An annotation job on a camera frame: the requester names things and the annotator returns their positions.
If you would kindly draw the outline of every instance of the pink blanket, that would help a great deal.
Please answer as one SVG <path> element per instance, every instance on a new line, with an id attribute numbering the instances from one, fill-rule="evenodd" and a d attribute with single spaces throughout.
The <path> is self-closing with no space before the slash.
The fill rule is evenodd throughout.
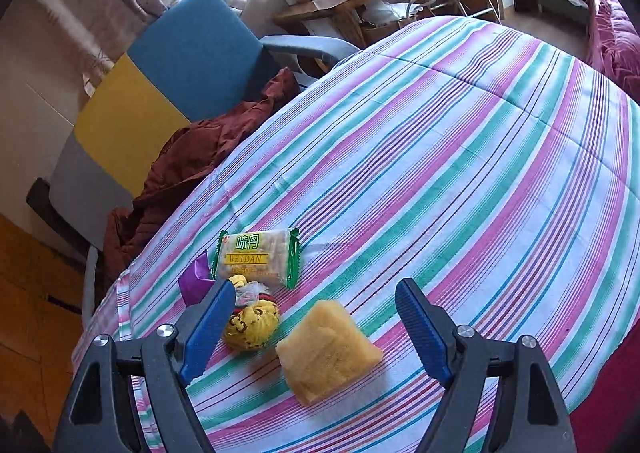
<path id="1" fill-rule="evenodd" d="M 590 0 L 587 63 L 640 102 L 640 37 L 618 0 Z"/>

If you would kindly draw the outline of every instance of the brown jacket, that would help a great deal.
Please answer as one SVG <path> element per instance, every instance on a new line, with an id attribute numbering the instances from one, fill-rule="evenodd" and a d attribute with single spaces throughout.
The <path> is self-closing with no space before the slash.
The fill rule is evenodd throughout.
<path id="1" fill-rule="evenodd" d="M 265 85 L 260 102 L 244 101 L 227 114 L 177 130 L 151 165 L 133 211 L 116 208 L 109 213 L 103 248 L 106 285 L 100 290 L 129 267 L 180 203 L 238 144 L 298 93 L 293 72 L 284 68 Z"/>

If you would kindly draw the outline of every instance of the wooden desk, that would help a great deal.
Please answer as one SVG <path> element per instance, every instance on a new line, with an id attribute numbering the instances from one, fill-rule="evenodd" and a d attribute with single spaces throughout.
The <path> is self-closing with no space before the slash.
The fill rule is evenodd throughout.
<path id="1" fill-rule="evenodd" d="M 316 18 L 330 18 L 344 36 L 345 40 L 360 48 L 366 44 L 353 11 L 368 0 L 309 0 L 289 6 L 273 17 L 273 22 L 291 34 L 300 34 L 303 30 L 300 22 Z"/>

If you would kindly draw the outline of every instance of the bed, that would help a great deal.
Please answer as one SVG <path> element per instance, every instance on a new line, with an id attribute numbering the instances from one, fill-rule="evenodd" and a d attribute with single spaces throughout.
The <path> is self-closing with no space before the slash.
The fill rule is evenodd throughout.
<path id="1" fill-rule="evenodd" d="M 618 0 L 589 0 L 587 63 L 640 100 L 640 37 Z"/>
<path id="2" fill-rule="evenodd" d="M 413 452 L 442 391 L 396 314 L 403 277 L 485 337 L 534 335 L 572 409 L 638 317 L 639 120 L 604 75 L 540 40 L 472 18 L 415 22 L 303 92 L 193 191 L 111 287 L 74 364 L 98 333 L 174 322 L 179 274 L 211 259 L 221 229 L 297 226 L 300 282 L 276 293 L 275 340 L 337 299 L 384 359 L 304 408 L 273 347 L 219 343 L 188 388 L 216 451 Z M 134 391 L 162 451 L 143 380 Z"/>

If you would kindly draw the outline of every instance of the blue gripper pad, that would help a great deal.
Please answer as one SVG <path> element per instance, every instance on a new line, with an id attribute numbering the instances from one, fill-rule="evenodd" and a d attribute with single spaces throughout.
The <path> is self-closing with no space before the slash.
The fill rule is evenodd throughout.
<path id="1" fill-rule="evenodd" d="M 206 308 L 191 337 L 184 345 L 184 360 L 178 372 L 183 386 L 188 386 L 196 377 L 204 373 L 213 350 L 218 344 L 222 331 L 229 322 L 236 306 L 236 289 L 230 281 L 224 281 L 222 288 Z"/>
<path id="2" fill-rule="evenodd" d="M 414 344 L 424 370 L 446 387 L 453 381 L 454 376 L 447 361 L 447 346 L 427 316 L 417 295 L 424 297 L 412 279 L 401 280 L 396 285 L 396 310 L 409 334 L 411 343 Z"/>

